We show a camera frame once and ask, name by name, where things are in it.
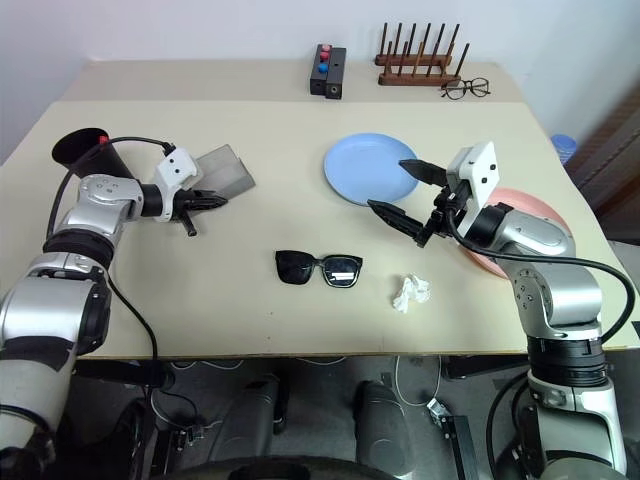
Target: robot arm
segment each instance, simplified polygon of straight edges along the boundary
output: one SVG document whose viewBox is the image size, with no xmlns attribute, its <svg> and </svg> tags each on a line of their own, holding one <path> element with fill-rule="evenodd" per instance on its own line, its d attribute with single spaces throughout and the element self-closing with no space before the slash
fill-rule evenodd
<svg viewBox="0 0 640 480">
<path fill-rule="evenodd" d="M 2 477 L 39 478 L 55 459 L 53 435 L 66 403 L 77 355 L 104 342 L 111 291 L 105 280 L 124 223 L 140 217 L 181 220 L 189 210 L 226 203 L 189 188 L 197 164 L 177 148 L 156 169 L 154 184 L 88 175 L 77 204 L 43 246 L 43 254 L 9 291 L 0 309 L 0 462 Z"/>
<path fill-rule="evenodd" d="M 551 220 L 504 204 L 485 206 L 498 182 L 492 143 L 463 149 L 446 171 L 420 160 L 400 165 L 418 180 L 442 187 L 435 210 L 424 226 L 393 205 L 370 200 L 374 212 L 421 247 L 435 233 L 493 253 L 489 256 L 511 282 L 527 335 L 535 401 L 520 415 L 525 469 L 540 477 L 555 460 L 569 457 L 624 474 L 615 393 L 602 351 L 601 290 L 584 266 L 539 258 L 574 257 L 571 236 Z"/>
</svg>

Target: blue plate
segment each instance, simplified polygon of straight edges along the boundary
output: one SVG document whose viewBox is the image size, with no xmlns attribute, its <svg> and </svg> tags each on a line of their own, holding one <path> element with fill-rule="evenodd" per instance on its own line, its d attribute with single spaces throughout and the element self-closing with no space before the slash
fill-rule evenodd
<svg viewBox="0 0 640 480">
<path fill-rule="evenodd" d="M 399 140 L 380 133 L 358 133 L 336 143 L 324 157 L 324 174 L 333 189 L 358 205 L 367 200 L 397 202 L 418 181 L 398 162 L 416 158 Z"/>
</svg>

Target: tissue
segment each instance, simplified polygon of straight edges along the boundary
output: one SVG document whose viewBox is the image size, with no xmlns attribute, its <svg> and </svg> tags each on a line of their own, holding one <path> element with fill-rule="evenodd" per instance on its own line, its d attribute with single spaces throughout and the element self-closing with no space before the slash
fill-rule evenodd
<svg viewBox="0 0 640 480">
<path fill-rule="evenodd" d="M 393 299 L 393 308 L 402 313 L 409 310 L 409 300 L 424 303 L 431 298 L 430 284 L 416 275 L 404 277 L 402 289 Z"/>
</svg>

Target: table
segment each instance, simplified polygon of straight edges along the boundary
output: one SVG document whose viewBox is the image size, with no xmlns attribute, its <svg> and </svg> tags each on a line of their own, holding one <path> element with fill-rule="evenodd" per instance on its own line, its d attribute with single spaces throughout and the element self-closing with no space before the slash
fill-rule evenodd
<svg viewBox="0 0 640 480">
<path fill-rule="evenodd" d="M 478 267 L 452 240 L 437 237 L 417 248 L 369 209 L 333 192 L 323 176 L 323 156 L 357 132 L 392 135 L 442 166 L 461 147 L 493 140 L 501 186 L 553 206 L 571 228 L 579 256 L 622 268 L 517 88 L 495 65 L 465 66 L 470 75 L 491 80 L 489 97 L 452 102 L 435 89 L 378 87 L 377 68 L 352 62 L 344 100 L 329 101 L 306 93 L 308 63 L 89 66 L 0 168 L 0 291 L 40 252 L 64 174 L 50 158 L 52 146 L 87 126 L 111 136 L 169 140 L 194 157 L 228 143 L 257 184 L 223 208 L 197 216 L 197 237 L 187 238 L 180 224 L 149 219 L 125 228 L 112 275 L 154 328 L 161 357 L 526 350 L 506 280 Z M 284 74 L 265 75 L 275 71 Z M 234 80 L 239 72 L 252 74 L 251 81 Z M 138 144 L 117 149 L 134 175 L 150 180 L 159 150 Z M 61 212 L 72 205 L 76 185 L 70 184 Z M 426 220 L 437 193 L 419 185 L 398 205 Z M 354 254 L 364 258 L 364 267 L 351 289 L 326 286 L 319 272 L 305 286 L 287 285 L 276 276 L 279 249 L 317 257 Z M 403 315 L 392 309 L 391 298 L 408 273 L 429 280 L 433 295 Z M 606 274 L 594 275 L 603 289 L 606 329 L 622 309 L 624 291 Z M 632 320 L 640 320 L 637 310 Z M 607 344 L 639 346 L 630 324 Z M 114 298 L 108 338 L 91 356 L 149 355 L 144 330 Z"/>
</svg>

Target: eyeglasses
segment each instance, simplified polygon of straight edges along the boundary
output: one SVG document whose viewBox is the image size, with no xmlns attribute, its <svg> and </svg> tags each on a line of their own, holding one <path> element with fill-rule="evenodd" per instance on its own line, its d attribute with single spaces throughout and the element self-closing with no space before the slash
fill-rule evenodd
<svg viewBox="0 0 640 480">
<path fill-rule="evenodd" d="M 489 80 L 480 77 L 473 80 L 453 80 L 445 84 L 442 90 L 444 90 L 444 93 L 440 97 L 446 95 L 451 100 L 460 100 L 467 93 L 467 90 L 476 97 L 484 97 L 491 93 L 489 91 Z"/>
<path fill-rule="evenodd" d="M 276 252 L 278 276 L 285 283 L 303 285 L 309 281 L 313 268 L 322 267 L 327 284 L 332 287 L 348 288 L 355 285 L 362 267 L 362 259 L 352 255 L 329 255 L 317 259 L 313 255 L 296 250 Z"/>
</svg>

